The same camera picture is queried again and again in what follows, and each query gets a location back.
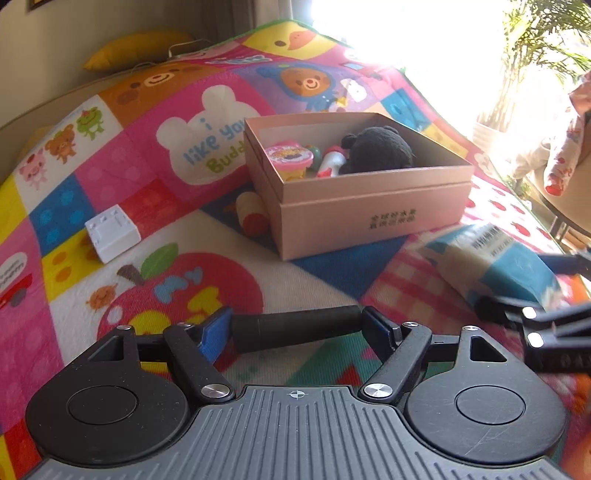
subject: person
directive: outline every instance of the person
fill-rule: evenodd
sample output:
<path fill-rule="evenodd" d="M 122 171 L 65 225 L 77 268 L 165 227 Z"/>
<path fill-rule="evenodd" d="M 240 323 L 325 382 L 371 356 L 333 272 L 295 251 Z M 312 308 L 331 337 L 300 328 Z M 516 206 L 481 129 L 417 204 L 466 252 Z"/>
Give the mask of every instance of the person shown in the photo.
<path fill-rule="evenodd" d="M 583 152 L 585 128 L 591 118 L 591 70 L 580 77 L 566 104 L 552 136 L 518 154 L 512 162 L 516 180 L 545 165 L 544 190 L 554 196 L 564 193 Z"/>

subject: frog print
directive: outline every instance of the frog print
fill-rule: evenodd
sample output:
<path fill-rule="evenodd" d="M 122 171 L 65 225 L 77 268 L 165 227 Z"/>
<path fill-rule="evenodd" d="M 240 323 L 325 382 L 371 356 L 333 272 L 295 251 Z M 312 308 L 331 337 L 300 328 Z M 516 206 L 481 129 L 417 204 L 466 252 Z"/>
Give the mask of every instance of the frog print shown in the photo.
<path fill-rule="evenodd" d="M 98 107 L 92 107 L 90 110 L 82 110 L 80 118 L 76 120 L 76 128 L 86 137 L 90 137 L 91 140 L 95 139 L 96 134 L 100 134 L 105 131 L 101 126 L 103 121 L 103 113 Z"/>

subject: colorful play mat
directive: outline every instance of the colorful play mat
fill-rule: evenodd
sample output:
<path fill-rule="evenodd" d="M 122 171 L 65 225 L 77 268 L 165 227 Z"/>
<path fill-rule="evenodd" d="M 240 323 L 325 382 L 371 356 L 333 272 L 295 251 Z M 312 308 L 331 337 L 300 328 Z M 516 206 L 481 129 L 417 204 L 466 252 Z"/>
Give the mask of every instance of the colorful play mat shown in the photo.
<path fill-rule="evenodd" d="M 318 81 L 304 89 L 307 79 Z M 259 313 L 357 302 L 436 333 L 478 323 L 415 252 L 431 233 L 291 262 L 279 259 L 270 236 L 242 234 L 234 203 L 252 189 L 243 119 L 304 111 L 379 112 L 422 132 L 476 166 L 464 223 L 492 222 L 536 251 L 560 251 L 495 180 L 488 157 L 402 73 L 363 63 L 301 24 L 269 24 L 138 72 L 64 118 L 0 187 L 2 480 L 22 477 L 40 460 L 23 420 L 28 400 L 116 325 L 160 333 L 172 323 L 199 323 L 223 305 Z M 84 222 L 115 204 L 143 240 L 103 265 Z M 410 221 L 402 216 L 376 212 L 376 228 Z M 582 290 L 577 280 L 563 286 L 571 297 Z M 513 333 L 486 329 L 519 355 Z M 378 365 L 360 334 L 242 356 L 229 345 L 216 363 L 239 389 L 359 385 Z M 161 364 L 145 367 L 165 374 Z M 577 479 L 589 478 L 589 377 L 545 380 L 570 412 L 555 458 Z"/>

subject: cardboard box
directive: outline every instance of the cardboard box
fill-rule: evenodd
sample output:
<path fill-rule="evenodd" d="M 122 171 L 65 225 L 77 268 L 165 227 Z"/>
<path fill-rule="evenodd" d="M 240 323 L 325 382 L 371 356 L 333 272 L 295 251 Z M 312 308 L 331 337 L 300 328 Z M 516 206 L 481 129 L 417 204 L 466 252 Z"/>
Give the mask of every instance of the cardboard box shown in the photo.
<path fill-rule="evenodd" d="M 347 133 L 392 125 L 413 149 L 416 168 L 283 182 L 264 148 L 284 140 L 340 145 Z M 378 113 L 296 113 L 245 121 L 245 155 L 271 217 L 283 260 L 307 257 L 456 223 L 473 167 L 429 138 Z"/>

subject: pig print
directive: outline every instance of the pig print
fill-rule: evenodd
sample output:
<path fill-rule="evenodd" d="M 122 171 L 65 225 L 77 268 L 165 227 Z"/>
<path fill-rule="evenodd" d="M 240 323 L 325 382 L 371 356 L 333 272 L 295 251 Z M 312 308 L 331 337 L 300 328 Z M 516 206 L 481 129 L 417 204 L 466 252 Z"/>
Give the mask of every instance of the pig print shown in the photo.
<path fill-rule="evenodd" d="M 35 187 L 35 190 L 39 190 L 39 185 L 47 181 L 45 178 L 47 171 L 45 169 L 45 163 L 43 149 L 40 148 L 37 153 L 31 154 L 22 167 L 18 169 L 22 179 L 31 187 Z"/>

